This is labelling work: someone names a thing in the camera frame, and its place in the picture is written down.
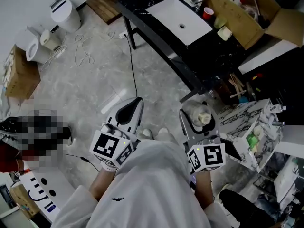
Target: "white sink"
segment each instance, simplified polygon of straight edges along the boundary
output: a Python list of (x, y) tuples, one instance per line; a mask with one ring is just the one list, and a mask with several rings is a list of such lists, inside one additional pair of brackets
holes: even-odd
[(186, 46), (212, 30), (210, 25), (178, 0), (164, 0), (146, 10)]

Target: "black table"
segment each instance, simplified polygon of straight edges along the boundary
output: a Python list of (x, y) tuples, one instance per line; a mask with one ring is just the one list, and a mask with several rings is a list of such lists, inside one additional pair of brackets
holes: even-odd
[[(138, 33), (190, 89), (191, 92), (181, 99), (180, 102), (183, 103), (196, 93), (201, 95), (211, 90), (222, 77), (240, 66), (246, 54), (233, 36), (227, 41), (220, 38), (217, 35), (218, 30), (212, 24), (209, 24), (212, 31), (190, 45), (184, 45), (146, 11), (148, 7), (161, 1), (163, 0), (118, 0), (116, 5), (123, 15), (132, 48), (136, 49), (133, 34)], [(202, 11), (188, 7), (201, 16)], [(130, 21), (136, 28), (131, 28)]]

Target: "red cup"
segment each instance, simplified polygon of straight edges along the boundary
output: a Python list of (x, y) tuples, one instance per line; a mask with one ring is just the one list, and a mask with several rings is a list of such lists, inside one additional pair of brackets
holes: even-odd
[(214, 14), (213, 10), (208, 7), (204, 7), (204, 13), (203, 13), (203, 18), (208, 20), (211, 18), (211, 16)]

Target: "marble-patterned floor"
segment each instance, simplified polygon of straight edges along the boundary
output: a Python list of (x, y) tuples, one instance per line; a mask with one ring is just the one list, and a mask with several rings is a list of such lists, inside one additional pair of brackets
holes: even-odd
[[(75, 141), (64, 151), (83, 156), (100, 169), (97, 159), (89, 153), (89, 146), (95, 130), (100, 129), (107, 117), (107, 105), (135, 97), (130, 48), (126, 38), (114, 39), (125, 31), (122, 18), (108, 26), (88, 6), (80, 11), (80, 16), (82, 27), (76, 33), (66, 35), (66, 51), (41, 72), (41, 83), (35, 90), (33, 101), (34, 104), (49, 105), (52, 110), (58, 110), (73, 127)], [(109, 40), (107, 34), (111, 31), (115, 35)], [(79, 34), (83, 34), (84, 38), (75, 43)], [(64, 38), (62, 30), (56, 35)], [(94, 63), (90, 64), (87, 57), (80, 66), (76, 66), (75, 60), (79, 64), (85, 56), (82, 41), (89, 37), (92, 38), (84, 43), (84, 48)], [(132, 50), (133, 67), (138, 96), (144, 99), (139, 130), (149, 128), (156, 134), (160, 128), (167, 127), (182, 146), (185, 137), (178, 119), (179, 100), (189, 90), (140, 36), (135, 35), (134, 38), (137, 49)], [(219, 108), (210, 95), (197, 98)], [(89, 187), (97, 175), (90, 164), (72, 156), (65, 155), (60, 168), (75, 188), (80, 184)], [(235, 184), (240, 191), (251, 177), (252, 173), (245, 167), (227, 159), (225, 167), (212, 172), (212, 184), (215, 192), (219, 192), (227, 182)]]

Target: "white shirt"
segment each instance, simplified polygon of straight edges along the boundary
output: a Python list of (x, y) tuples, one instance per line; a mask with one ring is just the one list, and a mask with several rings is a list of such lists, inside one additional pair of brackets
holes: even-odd
[(179, 146), (143, 140), (99, 202), (79, 186), (52, 228), (231, 228), (219, 204), (202, 210), (189, 183)]

